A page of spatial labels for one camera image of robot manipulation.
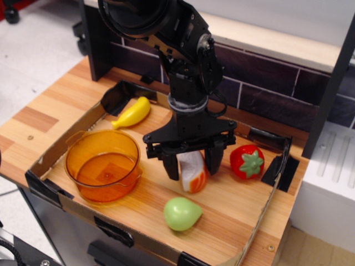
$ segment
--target toy food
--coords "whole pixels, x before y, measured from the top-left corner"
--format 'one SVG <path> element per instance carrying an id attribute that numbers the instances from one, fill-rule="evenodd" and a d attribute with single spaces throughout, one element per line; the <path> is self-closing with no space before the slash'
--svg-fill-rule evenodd
<path id="1" fill-rule="evenodd" d="M 117 121 L 112 121 L 114 129 L 132 126 L 141 122 L 150 111 L 150 102 L 146 97 L 139 97 L 137 102 L 124 111 Z"/>
<path id="2" fill-rule="evenodd" d="M 255 145 L 244 145 L 233 150 L 230 163 L 234 173 L 241 179 L 257 177 L 263 170 L 265 158 Z"/>
<path id="3" fill-rule="evenodd" d="M 181 167 L 182 188 L 186 192 L 196 193 L 206 186 L 207 167 L 200 151 L 178 154 Z"/>
<path id="4" fill-rule="evenodd" d="M 164 207 L 164 217 L 168 226 L 175 231 L 192 227 L 202 215 L 202 208 L 187 198 L 176 197 Z"/>

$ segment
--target floor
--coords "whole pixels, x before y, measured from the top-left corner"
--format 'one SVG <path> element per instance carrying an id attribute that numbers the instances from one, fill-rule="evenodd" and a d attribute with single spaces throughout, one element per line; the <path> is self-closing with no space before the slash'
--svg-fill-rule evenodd
<path id="1" fill-rule="evenodd" d="M 20 17 L 15 25 L 0 22 L 0 126 L 83 59 L 72 32 L 80 21 L 78 2 L 39 0 L 20 11 Z M 0 221 L 6 231 L 58 259 L 16 186 L 1 177 Z M 278 257 L 275 266 L 355 262 L 355 254 L 293 227 Z"/>

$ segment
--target plastic bowl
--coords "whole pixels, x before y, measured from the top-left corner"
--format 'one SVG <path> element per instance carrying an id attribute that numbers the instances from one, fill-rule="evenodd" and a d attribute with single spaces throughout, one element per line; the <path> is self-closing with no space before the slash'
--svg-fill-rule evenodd
<path id="1" fill-rule="evenodd" d="M 130 135 L 118 130 L 80 131 L 69 141 L 74 143 L 64 168 L 86 200 L 115 201 L 137 184 L 140 150 Z"/>

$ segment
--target green leaves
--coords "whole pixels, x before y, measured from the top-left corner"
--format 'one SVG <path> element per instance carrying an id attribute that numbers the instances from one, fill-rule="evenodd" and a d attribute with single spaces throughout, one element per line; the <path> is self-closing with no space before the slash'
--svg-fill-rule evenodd
<path id="1" fill-rule="evenodd" d="M 259 152 L 257 150 L 255 150 L 253 154 L 243 154 L 242 159 L 244 160 L 244 164 L 239 170 L 245 172 L 248 178 L 260 173 L 260 166 L 263 165 L 264 160 L 259 157 Z"/>

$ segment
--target dark tile wall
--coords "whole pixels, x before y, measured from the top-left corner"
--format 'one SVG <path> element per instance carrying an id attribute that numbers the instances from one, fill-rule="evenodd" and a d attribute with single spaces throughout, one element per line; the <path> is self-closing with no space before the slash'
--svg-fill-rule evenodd
<path id="1" fill-rule="evenodd" d="M 140 42 L 112 40 L 117 67 L 169 83 L 153 48 Z M 216 44 L 216 55 L 225 67 L 225 80 L 219 89 L 230 106 L 310 131 L 329 74 L 222 44 Z M 349 84 L 354 86 L 353 79 L 344 80 L 329 116 L 330 121 L 349 127 L 355 117 L 355 89 L 348 89 Z"/>
<path id="2" fill-rule="evenodd" d="M 355 129 L 355 66 L 350 65 L 339 87 L 328 121 Z"/>

